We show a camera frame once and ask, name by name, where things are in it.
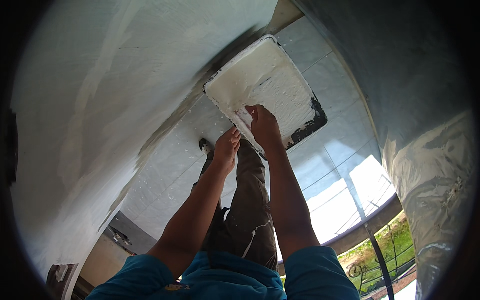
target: white paint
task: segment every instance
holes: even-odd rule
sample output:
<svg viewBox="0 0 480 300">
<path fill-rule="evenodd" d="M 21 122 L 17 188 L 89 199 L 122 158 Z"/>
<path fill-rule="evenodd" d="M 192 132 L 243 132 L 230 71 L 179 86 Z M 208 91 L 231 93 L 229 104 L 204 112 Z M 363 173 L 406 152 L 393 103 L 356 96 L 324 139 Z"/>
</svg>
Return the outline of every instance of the white paint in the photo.
<svg viewBox="0 0 480 300">
<path fill-rule="evenodd" d="M 245 256 L 246 256 L 247 253 L 248 253 L 248 250 L 250 250 L 250 246 L 252 245 L 253 238 L 254 238 L 255 235 L 257 234 L 257 229 L 258 229 L 259 227 L 267 226 L 268 223 L 270 223 L 270 220 L 268 220 L 268 221 L 267 221 L 265 224 L 263 224 L 263 225 L 258 225 L 258 226 L 255 227 L 255 229 L 252 231 L 252 239 L 250 240 L 250 243 L 248 243 L 247 248 L 245 248 L 245 251 L 243 252 L 243 255 L 241 256 L 242 258 L 245 258 Z"/>
<path fill-rule="evenodd" d="M 13 208 L 42 278 L 52 264 L 79 263 L 75 283 L 119 210 L 111 206 L 135 174 L 142 145 L 179 107 L 204 66 L 250 28 L 267 25 L 275 5 L 109 0 L 50 6 L 26 45 L 12 91 L 19 133 Z"/>
<path fill-rule="evenodd" d="M 284 145 L 313 119 L 313 92 L 273 36 L 263 36 L 222 67 L 205 84 L 206 95 L 259 151 L 245 105 L 262 104 L 275 115 Z"/>
</svg>

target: blue shirt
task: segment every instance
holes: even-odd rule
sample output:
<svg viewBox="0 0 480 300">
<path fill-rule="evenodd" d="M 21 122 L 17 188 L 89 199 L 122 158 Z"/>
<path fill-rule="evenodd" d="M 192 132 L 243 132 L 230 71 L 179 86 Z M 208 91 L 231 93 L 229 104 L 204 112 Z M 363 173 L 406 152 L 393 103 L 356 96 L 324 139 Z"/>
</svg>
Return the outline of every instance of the blue shirt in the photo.
<svg viewBox="0 0 480 300">
<path fill-rule="evenodd" d="M 127 258 L 123 268 L 97 286 L 87 300 L 99 299 L 360 299 L 335 251 L 324 246 L 294 252 L 285 261 L 285 291 L 277 272 L 228 252 L 199 252 L 176 282 L 151 255 Z"/>
</svg>

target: sunlight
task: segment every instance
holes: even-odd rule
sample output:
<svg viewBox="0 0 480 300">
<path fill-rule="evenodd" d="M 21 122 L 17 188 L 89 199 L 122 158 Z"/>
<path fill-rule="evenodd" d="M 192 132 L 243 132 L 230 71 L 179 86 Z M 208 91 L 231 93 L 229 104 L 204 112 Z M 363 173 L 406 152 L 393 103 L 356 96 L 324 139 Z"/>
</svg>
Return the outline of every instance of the sunlight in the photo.
<svg viewBox="0 0 480 300">
<path fill-rule="evenodd" d="M 365 216 L 368 216 L 395 194 L 387 173 L 373 155 L 369 155 L 348 175 L 354 185 L 354 188 L 350 187 L 351 190 L 348 189 L 346 180 L 341 178 L 317 195 L 306 199 L 312 227 L 320 243 L 337 237 L 361 221 L 356 202 Z M 278 242 L 277 255 L 281 261 Z"/>
<path fill-rule="evenodd" d="M 395 194 L 395 188 L 385 169 L 372 155 L 356 166 L 350 172 L 350 177 L 366 216 Z"/>
</svg>

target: shoe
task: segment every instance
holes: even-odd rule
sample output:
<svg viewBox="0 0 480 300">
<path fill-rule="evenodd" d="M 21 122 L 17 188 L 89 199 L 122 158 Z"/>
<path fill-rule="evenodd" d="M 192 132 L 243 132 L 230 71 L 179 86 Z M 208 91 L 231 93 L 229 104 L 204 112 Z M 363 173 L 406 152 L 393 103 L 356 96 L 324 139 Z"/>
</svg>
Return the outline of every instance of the shoe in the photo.
<svg viewBox="0 0 480 300">
<path fill-rule="evenodd" d="M 204 138 L 200 139 L 198 145 L 200 147 L 200 150 L 207 155 L 214 150 L 213 145 Z"/>
</svg>

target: painted wall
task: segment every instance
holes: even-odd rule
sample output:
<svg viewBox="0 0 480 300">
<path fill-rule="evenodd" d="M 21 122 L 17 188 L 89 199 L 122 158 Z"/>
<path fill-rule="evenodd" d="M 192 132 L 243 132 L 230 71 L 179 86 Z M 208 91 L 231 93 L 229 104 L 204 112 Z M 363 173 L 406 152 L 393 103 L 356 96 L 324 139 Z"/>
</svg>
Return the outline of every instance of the painted wall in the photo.
<svg viewBox="0 0 480 300">
<path fill-rule="evenodd" d="M 457 44 L 423 1 L 294 2 L 363 92 L 410 225 L 417 299 L 426 299 L 460 250 L 477 188 L 474 99 Z"/>
<path fill-rule="evenodd" d="M 96 287 L 120 271 L 129 256 L 128 252 L 102 234 L 88 255 L 80 276 Z"/>
<path fill-rule="evenodd" d="M 79 263 L 119 209 L 142 145 L 207 63 L 276 0 L 59 1 L 17 70 L 15 218 L 40 275 Z"/>
</svg>

